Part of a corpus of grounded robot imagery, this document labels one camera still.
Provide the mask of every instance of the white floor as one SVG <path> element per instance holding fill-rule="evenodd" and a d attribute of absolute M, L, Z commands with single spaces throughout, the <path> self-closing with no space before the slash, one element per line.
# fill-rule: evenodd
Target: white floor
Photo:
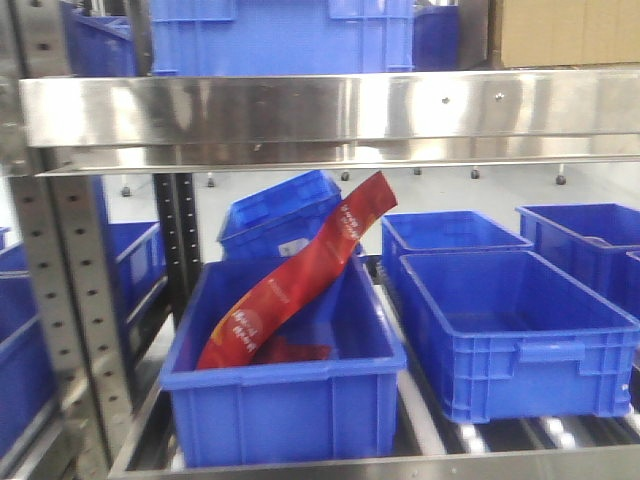
<path fill-rule="evenodd" d="M 424 168 L 422 175 L 411 169 L 385 170 L 398 198 L 397 212 L 473 209 L 482 211 L 506 227 L 517 231 L 518 205 L 540 203 L 617 202 L 640 208 L 640 163 L 576 164 L 566 168 L 567 184 L 558 186 L 555 165 L 482 167 L 481 178 L 472 180 L 470 168 Z M 220 259 L 222 250 L 216 241 L 224 212 L 234 200 L 269 187 L 299 172 L 222 172 L 215 173 L 216 186 L 207 188 L 206 174 L 197 174 L 196 200 L 202 257 Z M 346 194 L 372 173 L 351 170 L 348 182 L 336 182 Z M 128 176 L 131 197 L 122 197 L 121 176 L 105 177 L 109 214 L 112 222 L 143 221 L 157 218 L 153 187 L 148 176 Z M 1 184 L 0 225 L 16 230 L 6 184 Z M 365 236 L 367 253 L 380 252 L 380 227 L 375 225 Z"/>

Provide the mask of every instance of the blue plastic crate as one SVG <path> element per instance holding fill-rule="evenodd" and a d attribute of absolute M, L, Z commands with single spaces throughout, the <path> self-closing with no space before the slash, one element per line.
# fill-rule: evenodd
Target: blue plastic crate
<path fill-rule="evenodd" d="M 86 17 L 61 2 L 71 69 L 80 77 L 134 77 L 136 59 L 127 17 Z"/>
<path fill-rule="evenodd" d="M 480 212 L 398 213 L 382 217 L 382 267 L 396 288 L 402 255 L 531 248 L 530 241 Z"/>
<path fill-rule="evenodd" d="M 28 277 L 0 278 L 0 458 L 55 391 Z"/>
<path fill-rule="evenodd" d="M 627 253 L 627 284 L 624 307 L 640 318 L 640 251 Z"/>
<path fill-rule="evenodd" d="M 413 63 L 418 72 L 458 69 L 460 18 L 457 5 L 428 6 L 413 25 Z"/>
<path fill-rule="evenodd" d="M 232 203 L 218 235 L 225 259 L 296 254 L 340 201 L 331 177 L 314 170 Z"/>
<path fill-rule="evenodd" d="M 624 305 L 625 253 L 640 249 L 640 211 L 613 203 L 519 207 L 520 233 L 551 263 Z"/>
<path fill-rule="evenodd" d="M 113 223 L 109 225 L 109 231 L 115 248 L 119 287 L 129 316 L 165 274 L 160 225 L 154 222 Z M 27 270 L 22 244 L 0 252 L 0 276 L 26 275 Z"/>
<path fill-rule="evenodd" d="M 402 324 L 453 421 L 629 412 L 627 312 L 533 252 L 401 262 Z"/>
<path fill-rule="evenodd" d="M 411 71 L 411 0 L 151 0 L 156 75 Z"/>
<path fill-rule="evenodd" d="M 331 345 L 329 360 L 193 371 L 214 324 L 282 261 L 220 262 L 202 272 L 160 373 L 190 467 L 391 452 L 406 360 L 356 257 L 277 332 L 290 343 Z"/>
<path fill-rule="evenodd" d="M 27 258 L 21 243 L 0 251 L 0 276 L 27 276 Z"/>
<path fill-rule="evenodd" d="M 9 227 L 0 227 L 0 250 L 4 250 L 7 245 L 5 235 L 9 233 L 11 229 Z"/>

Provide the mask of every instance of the perforated metal post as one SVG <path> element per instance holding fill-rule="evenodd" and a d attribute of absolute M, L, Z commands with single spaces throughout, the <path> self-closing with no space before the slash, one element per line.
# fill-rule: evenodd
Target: perforated metal post
<path fill-rule="evenodd" d="M 193 176 L 156 174 L 153 183 L 167 257 L 173 318 L 177 324 L 202 267 Z"/>
<path fill-rule="evenodd" d="M 105 449 L 102 418 L 95 402 L 95 386 L 77 321 L 49 186 L 46 180 L 34 177 L 14 177 L 10 185 L 42 327 L 58 379 L 61 410 L 67 422 L 83 431 L 78 475 L 83 479 L 105 478 L 111 455 Z"/>
<path fill-rule="evenodd" d="M 115 255 L 99 177 L 50 179 L 63 248 L 104 421 L 109 450 L 118 452 L 133 413 L 132 362 L 124 305 L 114 279 Z"/>

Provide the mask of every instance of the tilted blue crate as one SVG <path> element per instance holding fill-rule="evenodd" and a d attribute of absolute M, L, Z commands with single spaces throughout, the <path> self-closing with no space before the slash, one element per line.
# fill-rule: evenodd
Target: tilted blue crate
<path fill-rule="evenodd" d="M 537 253 L 624 305 L 626 252 L 640 249 L 640 211 L 614 203 L 518 207 Z"/>
<path fill-rule="evenodd" d="M 28 277 L 0 278 L 0 458 L 55 391 Z"/>
<path fill-rule="evenodd" d="M 340 200 L 329 174 L 313 170 L 232 203 L 218 235 L 225 258 L 298 253 Z"/>
<path fill-rule="evenodd" d="M 382 217 L 382 267 L 394 287 L 399 284 L 402 255 L 531 248 L 530 241 L 480 212 L 398 213 Z"/>
<path fill-rule="evenodd" d="M 629 412 L 627 312 L 533 252 L 401 261 L 402 325 L 453 421 Z"/>
<path fill-rule="evenodd" d="M 220 262 L 202 272 L 160 373 L 190 467 L 391 452 L 406 360 L 355 257 L 276 333 L 330 345 L 329 360 L 193 370 L 215 323 L 282 261 Z"/>
<path fill-rule="evenodd" d="M 411 0 L 151 0 L 156 75 L 412 69 Z"/>

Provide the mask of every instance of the plastic crate handle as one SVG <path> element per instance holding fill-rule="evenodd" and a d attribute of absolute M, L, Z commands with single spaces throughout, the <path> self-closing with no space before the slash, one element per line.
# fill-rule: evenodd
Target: plastic crate handle
<path fill-rule="evenodd" d="M 585 358 L 584 343 L 578 341 L 551 343 L 518 343 L 520 363 L 575 362 Z"/>

